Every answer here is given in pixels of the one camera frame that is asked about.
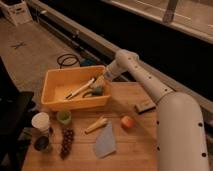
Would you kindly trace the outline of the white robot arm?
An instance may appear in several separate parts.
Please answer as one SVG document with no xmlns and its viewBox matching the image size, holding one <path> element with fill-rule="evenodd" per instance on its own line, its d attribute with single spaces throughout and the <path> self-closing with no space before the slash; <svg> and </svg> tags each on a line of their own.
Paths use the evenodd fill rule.
<svg viewBox="0 0 213 171">
<path fill-rule="evenodd" d="M 198 102 L 145 70 L 137 53 L 119 49 L 103 76 L 112 81 L 123 72 L 129 72 L 157 105 L 157 170 L 210 171 L 203 114 Z"/>
</svg>

